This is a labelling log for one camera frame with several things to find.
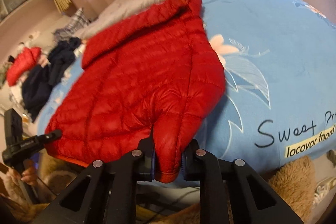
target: yellow label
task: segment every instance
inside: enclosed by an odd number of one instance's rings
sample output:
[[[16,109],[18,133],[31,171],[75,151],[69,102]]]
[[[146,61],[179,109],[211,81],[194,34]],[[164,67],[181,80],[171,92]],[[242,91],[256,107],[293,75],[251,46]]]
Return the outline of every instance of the yellow label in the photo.
[[[330,136],[333,135],[334,132],[335,132],[335,124],[328,129],[322,130],[317,135],[312,136],[306,140],[303,140],[302,142],[286,146],[285,158],[292,157],[299,153],[305,152],[309,148],[312,148],[315,145],[317,145],[318,143],[328,140]]]

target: human hand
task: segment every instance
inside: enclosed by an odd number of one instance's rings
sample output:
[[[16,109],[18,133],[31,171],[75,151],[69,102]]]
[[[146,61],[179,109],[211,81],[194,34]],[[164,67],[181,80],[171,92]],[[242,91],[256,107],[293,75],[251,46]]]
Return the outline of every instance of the human hand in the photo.
[[[49,63],[47,56],[45,54],[41,54],[38,63],[42,68],[44,68]]]
[[[22,175],[20,175],[18,171],[12,168],[9,168],[7,174],[12,178],[26,182],[31,186],[37,186],[37,175],[36,169],[34,167],[34,162],[32,160],[27,160],[26,164],[27,169],[23,171]]]

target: quilted puffer fabric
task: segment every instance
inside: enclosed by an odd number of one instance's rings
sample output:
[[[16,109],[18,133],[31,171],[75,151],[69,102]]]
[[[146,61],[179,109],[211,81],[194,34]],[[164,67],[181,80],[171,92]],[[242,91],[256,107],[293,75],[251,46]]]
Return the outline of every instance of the quilted puffer fabric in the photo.
[[[224,69],[203,29],[201,0],[166,0],[92,37],[85,70],[46,128],[46,148],[87,166],[119,159],[154,124],[156,179],[179,172],[181,153],[224,92]]]
[[[6,80],[9,86],[16,85],[19,77],[27,70],[31,70],[37,63],[41,55],[41,48],[24,47],[22,52],[16,57],[14,64],[8,69]]]

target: cable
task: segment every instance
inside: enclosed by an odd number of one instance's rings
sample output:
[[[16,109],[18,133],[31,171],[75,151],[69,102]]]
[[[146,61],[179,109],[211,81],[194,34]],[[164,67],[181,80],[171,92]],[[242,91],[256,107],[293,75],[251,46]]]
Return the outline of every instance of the cable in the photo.
[[[42,184],[55,196],[55,197],[57,197],[57,195],[49,188],[49,186],[48,185],[46,185],[41,179],[40,179],[40,177],[39,176],[37,176],[37,178],[39,179],[39,181],[41,181],[42,182]]]
[[[191,193],[195,193],[195,192],[198,192],[200,189],[197,188],[197,187],[192,187],[192,188],[195,188],[197,190],[192,190],[192,191],[189,191],[188,193],[185,193],[183,194],[182,196],[180,196],[178,199],[176,199],[174,202],[172,202],[171,204],[169,204],[169,206],[173,206],[175,205],[176,203],[178,203],[181,199],[185,198],[187,195],[191,194]],[[162,208],[161,210],[159,210],[154,216],[152,216],[149,220],[147,220],[145,223],[143,224],[148,224],[150,223],[152,220],[154,220],[159,214],[161,214],[164,210],[166,210],[166,208]]]

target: black clamp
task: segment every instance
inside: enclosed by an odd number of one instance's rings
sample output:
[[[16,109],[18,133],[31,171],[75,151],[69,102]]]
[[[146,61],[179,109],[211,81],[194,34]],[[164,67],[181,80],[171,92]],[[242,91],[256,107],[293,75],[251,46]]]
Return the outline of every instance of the black clamp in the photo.
[[[153,130],[138,149],[119,160],[90,164],[33,224],[134,224],[137,181],[154,174]],[[201,224],[229,224],[228,195],[235,224],[303,224],[295,212],[241,159],[228,162],[192,140],[183,156],[184,178],[200,181]]]
[[[17,170],[21,174],[25,170],[25,160],[62,136],[60,130],[45,135],[34,136],[23,140],[22,118],[14,109],[7,110],[5,118],[6,150],[2,152],[4,164]],[[39,200],[33,187],[18,180],[22,193],[29,204],[37,204]]]

